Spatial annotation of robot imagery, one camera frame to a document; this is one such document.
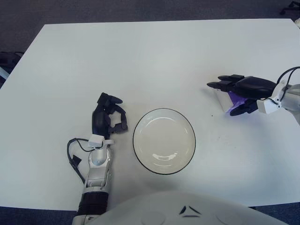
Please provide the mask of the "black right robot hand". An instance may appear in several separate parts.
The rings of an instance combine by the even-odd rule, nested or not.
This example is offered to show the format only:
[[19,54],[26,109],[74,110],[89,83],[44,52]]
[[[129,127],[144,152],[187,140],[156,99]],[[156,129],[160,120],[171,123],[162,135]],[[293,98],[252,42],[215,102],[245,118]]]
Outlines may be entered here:
[[250,114],[258,110],[256,101],[271,97],[276,86],[272,81],[253,76],[222,75],[218,79],[218,82],[209,82],[207,85],[233,98],[234,107],[230,110],[231,116]]

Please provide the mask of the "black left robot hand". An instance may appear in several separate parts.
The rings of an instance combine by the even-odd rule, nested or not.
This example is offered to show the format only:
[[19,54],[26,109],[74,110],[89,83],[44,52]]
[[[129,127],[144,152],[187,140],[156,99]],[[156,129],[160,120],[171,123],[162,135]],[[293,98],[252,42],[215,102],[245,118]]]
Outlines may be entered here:
[[[110,135],[121,134],[128,131],[126,112],[119,106],[123,101],[117,97],[101,93],[97,107],[92,113],[92,134],[103,136],[106,140],[110,139]],[[120,123],[111,126],[109,115],[114,112],[120,114]]]

